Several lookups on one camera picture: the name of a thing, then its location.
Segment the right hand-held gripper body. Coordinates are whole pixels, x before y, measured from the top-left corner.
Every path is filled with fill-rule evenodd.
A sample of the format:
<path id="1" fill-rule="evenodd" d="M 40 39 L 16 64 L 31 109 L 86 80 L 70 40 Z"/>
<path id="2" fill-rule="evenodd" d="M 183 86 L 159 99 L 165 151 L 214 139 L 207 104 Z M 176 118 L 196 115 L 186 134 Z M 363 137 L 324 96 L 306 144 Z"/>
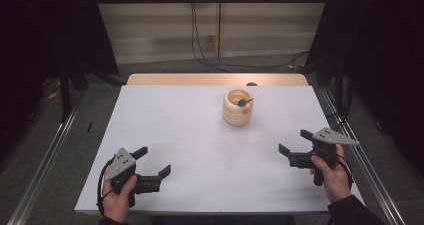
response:
<path id="1" fill-rule="evenodd" d="M 314 169 L 313 183 L 316 186 L 321 186 L 324 183 L 324 176 L 312 162 L 311 157 L 313 155 L 319 156 L 330 168 L 334 168 L 338 162 L 337 144 L 346 146 L 358 146 L 360 144 L 359 141 L 327 127 L 313 133 L 313 140 L 310 142 L 312 143 L 312 150 L 310 152 L 291 152 L 288 161 L 291 167 Z"/>

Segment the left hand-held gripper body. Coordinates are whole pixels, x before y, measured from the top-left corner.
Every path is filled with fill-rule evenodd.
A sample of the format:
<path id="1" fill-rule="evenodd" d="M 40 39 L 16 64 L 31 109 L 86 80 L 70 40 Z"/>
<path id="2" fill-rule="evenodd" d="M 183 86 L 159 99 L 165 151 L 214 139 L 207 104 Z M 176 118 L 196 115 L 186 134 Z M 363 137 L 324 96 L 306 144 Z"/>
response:
<path id="1" fill-rule="evenodd" d="M 120 148 L 114 158 L 111 160 L 109 171 L 105 175 L 105 180 L 109 181 L 113 191 L 117 194 L 125 183 L 133 175 L 137 177 L 135 188 L 129 195 L 129 206 L 135 205 L 135 196 L 142 193 L 153 193 L 160 191 L 161 179 L 158 174 L 155 176 L 142 176 L 136 173 L 136 162 L 125 148 Z"/>

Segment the cream ringed brush holder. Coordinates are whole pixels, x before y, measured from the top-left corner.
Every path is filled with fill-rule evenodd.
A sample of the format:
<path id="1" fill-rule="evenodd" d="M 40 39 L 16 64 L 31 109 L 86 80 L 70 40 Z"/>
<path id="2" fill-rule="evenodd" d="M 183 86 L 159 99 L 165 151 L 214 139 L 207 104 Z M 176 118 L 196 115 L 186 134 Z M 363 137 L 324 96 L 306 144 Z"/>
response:
<path id="1" fill-rule="evenodd" d="M 253 95 L 246 90 L 234 89 L 228 91 L 223 98 L 223 118 L 224 120 L 233 126 L 243 126 L 250 120 L 253 101 L 247 103 L 244 107 L 238 106 L 238 101 L 241 99 L 249 100 L 252 99 Z"/>

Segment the person's left hand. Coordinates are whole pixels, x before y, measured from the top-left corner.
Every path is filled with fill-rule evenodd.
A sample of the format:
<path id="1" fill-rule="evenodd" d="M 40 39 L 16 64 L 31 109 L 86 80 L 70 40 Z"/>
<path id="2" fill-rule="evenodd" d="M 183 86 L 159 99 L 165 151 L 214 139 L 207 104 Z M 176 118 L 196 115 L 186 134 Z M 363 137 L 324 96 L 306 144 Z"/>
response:
<path id="1" fill-rule="evenodd" d="M 117 222 L 128 222 L 129 195 L 134 189 L 136 182 L 137 178 L 135 176 L 129 178 L 120 194 L 112 191 L 113 187 L 109 181 L 104 182 L 102 189 L 104 216 Z"/>

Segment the person's right hand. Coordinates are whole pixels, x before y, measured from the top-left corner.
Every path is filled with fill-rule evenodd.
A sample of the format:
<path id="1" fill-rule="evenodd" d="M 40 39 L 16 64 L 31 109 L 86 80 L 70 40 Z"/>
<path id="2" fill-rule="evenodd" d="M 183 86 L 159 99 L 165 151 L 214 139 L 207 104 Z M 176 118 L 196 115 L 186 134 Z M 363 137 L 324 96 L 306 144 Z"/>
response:
<path id="1" fill-rule="evenodd" d="M 341 199 L 351 196 L 351 188 L 347 172 L 348 165 L 344 159 L 344 150 L 341 145 L 336 145 L 338 162 L 334 168 L 330 168 L 326 162 L 317 155 L 311 157 L 314 165 L 324 176 L 324 190 L 330 203 L 335 203 Z"/>

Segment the dark metal stand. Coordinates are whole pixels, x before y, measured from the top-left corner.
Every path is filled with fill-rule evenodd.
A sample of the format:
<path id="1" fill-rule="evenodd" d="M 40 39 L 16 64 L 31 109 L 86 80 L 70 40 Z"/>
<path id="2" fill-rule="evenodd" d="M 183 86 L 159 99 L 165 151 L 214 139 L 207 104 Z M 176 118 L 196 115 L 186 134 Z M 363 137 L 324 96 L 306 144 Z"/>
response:
<path id="1" fill-rule="evenodd" d="M 63 62 L 60 65 L 60 91 L 62 99 L 62 118 L 61 121 L 65 122 L 71 111 L 71 101 L 69 93 L 69 79 L 67 74 L 67 65 Z"/>
<path id="2" fill-rule="evenodd" d="M 343 66 L 340 59 L 337 60 L 337 73 L 335 76 L 335 102 L 337 111 L 343 110 Z"/>

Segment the black curtain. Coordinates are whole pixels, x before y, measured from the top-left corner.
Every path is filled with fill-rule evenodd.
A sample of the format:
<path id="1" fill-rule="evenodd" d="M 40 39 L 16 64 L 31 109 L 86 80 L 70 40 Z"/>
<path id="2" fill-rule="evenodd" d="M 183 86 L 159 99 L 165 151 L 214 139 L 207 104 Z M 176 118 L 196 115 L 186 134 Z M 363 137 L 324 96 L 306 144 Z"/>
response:
<path id="1" fill-rule="evenodd" d="M 0 0 L 0 161 L 42 96 L 43 82 L 68 73 L 119 73 L 95 0 Z"/>
<path id="2" fill-rule="evenodd" d="M 326 3 L 306 68 L 320 84 L 347 75 L 424 177 L 424 0 Z"/>

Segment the aluminium floor rail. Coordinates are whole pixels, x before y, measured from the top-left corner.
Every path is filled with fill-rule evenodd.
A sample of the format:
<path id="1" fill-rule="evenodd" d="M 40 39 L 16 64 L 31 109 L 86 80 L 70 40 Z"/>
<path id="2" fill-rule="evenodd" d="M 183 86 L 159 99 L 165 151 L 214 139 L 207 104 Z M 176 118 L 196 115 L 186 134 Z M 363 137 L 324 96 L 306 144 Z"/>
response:
<path id="1" fill-rule="evenodd" d="M 78 92 L 74 105 L 65 116 L 65 119 L 60 122 L 57 132 L 51 141 L 46 154 L 43 157 L 40 165 L 38 166 L 35 175 L 31 179 L 28 188 L 23 193 L 18 205 L 12 213 L 7 225 L 25 225 L 28 217 L 34 207 L 34 204 L 44 186 L 46 178 L 51 170 L 52 164 L 57 157 L 57 154 L 68 135 L 73 121 L 76 117 L 77 110 L 79 109 L 86 92 Z"/>
<path id="2" fill-rule="evenodd" d="M 356 139 L 357 136 L 353 132 L 347 118 L 343 117 L 336 108 L 336 99 L 332 92 L 328 88 L 323 88 L 321 93 L 330 110 L 330 114 L 328 115 L 330 123 L 333 123 L 343 135 Z M 406 225 L 394 200 L 383 185 L 383 182 L 376 173 L 363 148 L 360 145 L 356 145 L 348 148 L 348 151 L 350 151 L 355 157 L 355 160 L 360 167 L 360 171 L 365 177 L 370 189 L 373 191 L 373 194 L 384 212 L 388 223 L 390 225 Z"/>

